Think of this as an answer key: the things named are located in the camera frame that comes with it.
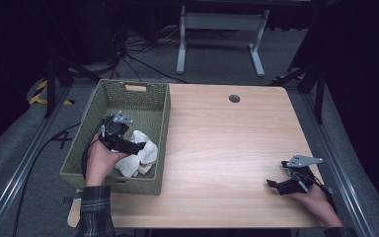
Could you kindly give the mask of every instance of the crumpled white fabric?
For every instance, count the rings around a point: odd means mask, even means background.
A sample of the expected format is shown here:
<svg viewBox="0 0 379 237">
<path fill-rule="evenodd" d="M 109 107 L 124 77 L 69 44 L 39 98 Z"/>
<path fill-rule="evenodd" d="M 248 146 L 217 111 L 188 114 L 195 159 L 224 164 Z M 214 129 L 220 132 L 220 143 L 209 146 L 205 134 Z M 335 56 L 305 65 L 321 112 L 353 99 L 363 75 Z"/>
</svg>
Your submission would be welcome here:
<svg viewBox="0 0 379 237">
<path fill-rule="evenodd" d="M 130 141 L 146 142 L 146 145 L 137 155 L 127 156 L 115 164 L 115 167 L 127 178 L 136 177 L 138 173 L 146 174 L 158 158 L 158 146 L 143 132 L 134 130 Z"/>
</svg>

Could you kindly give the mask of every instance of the human hand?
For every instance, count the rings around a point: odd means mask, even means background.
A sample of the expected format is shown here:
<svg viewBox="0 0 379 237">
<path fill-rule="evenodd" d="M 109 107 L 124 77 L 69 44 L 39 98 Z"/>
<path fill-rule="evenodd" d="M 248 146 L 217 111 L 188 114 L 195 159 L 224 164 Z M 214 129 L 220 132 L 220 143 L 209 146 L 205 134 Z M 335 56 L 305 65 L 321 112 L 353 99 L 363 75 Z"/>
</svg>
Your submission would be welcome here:
<svg viewBox="0 0 379 237">
<path fill-rule="evenodd" d="M 288 196 L 303 203 L 312 214 L 323 222 L 325 227 L 343 226 L 337 213 L 326 199 L 325 193 L 317 185 L 313 185 L 307 194 L 293 193 Z"/>
<path fill-rule="evenodd" d="M 88 150 L 88 163 L 86 169 L 85 187 L 101 186 L 104 179 L 114 168 L 116 162 L 125 158 L 128 154 L 111 152 L 98 140 L 99 134 L 95 134 L 92 145 Z"/>
</svg>

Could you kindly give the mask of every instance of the wicker basket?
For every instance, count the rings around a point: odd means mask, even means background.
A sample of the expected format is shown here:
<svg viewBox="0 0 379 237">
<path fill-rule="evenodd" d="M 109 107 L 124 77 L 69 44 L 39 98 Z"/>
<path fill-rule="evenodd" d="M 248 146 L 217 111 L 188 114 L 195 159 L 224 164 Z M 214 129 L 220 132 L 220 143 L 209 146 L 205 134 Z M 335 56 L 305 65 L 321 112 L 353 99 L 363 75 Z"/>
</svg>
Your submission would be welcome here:
<svg viewBox="0 0 379 237">
<path fill-rule="evenodd" d="M 133 120 L 124 139 L 128 139 L 134 130 L 141 130 L 158 146 L 158 159 L 148 173 L 139 174 L 135 178 L 124 177 L 120 171 L 114 169 L 106 178 L 106 185 L 112 186 L 112 192 L 115 193 L 159 195 L 162 188 L 170 109 L 168 84 L 101 80 L 60 175 L 76 189 L 84 187 L 82 153 L 101 119 L 122 111 L 126 117 Z"/>
</svg>

